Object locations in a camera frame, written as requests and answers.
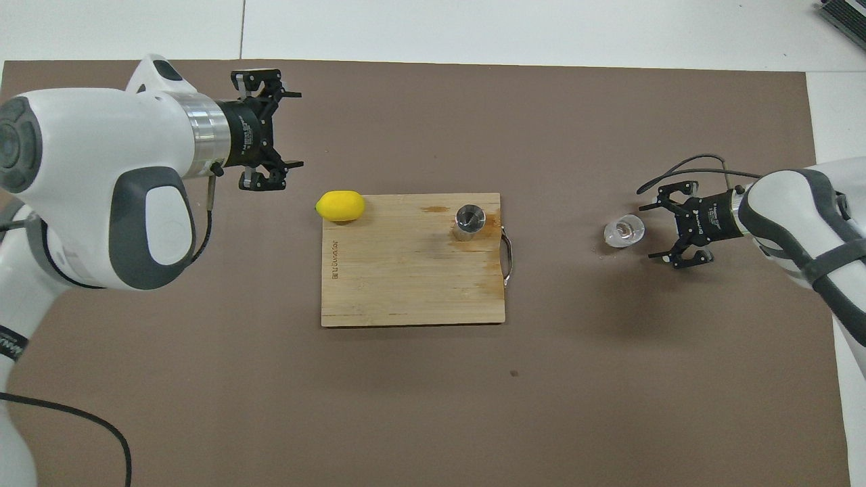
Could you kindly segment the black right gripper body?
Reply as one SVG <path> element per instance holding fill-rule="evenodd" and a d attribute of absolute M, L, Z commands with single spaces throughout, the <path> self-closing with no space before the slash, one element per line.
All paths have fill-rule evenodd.
<path fill-rule="evenodd" d="M 726 191 L 702 198 L 687 198 L 687 230 L 691 244 L 710 244 L 744 237 L 740 229 L 734 202 L 735 191 Z"/>

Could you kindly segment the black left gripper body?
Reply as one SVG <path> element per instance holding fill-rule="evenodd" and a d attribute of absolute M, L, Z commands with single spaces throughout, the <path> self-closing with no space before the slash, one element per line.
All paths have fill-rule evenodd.
<path fill-rule="evenodd" d="M 230 148 L 225 167 L 271 168 L 275 163 L 272 127 L 275 99 L 247 97 L 218 101 L 217 105 L 229 126 Z"/>

